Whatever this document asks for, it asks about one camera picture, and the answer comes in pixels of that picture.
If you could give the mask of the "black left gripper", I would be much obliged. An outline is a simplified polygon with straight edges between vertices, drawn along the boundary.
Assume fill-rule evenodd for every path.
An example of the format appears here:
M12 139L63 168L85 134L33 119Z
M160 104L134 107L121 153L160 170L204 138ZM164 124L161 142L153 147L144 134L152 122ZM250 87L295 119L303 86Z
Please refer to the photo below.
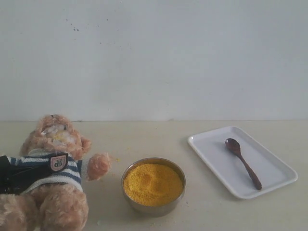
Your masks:
M0 193L21 194L33 183L62 171L68 163L68 153L54 153L47 162L28 162L14 165L7 156L0 157Z

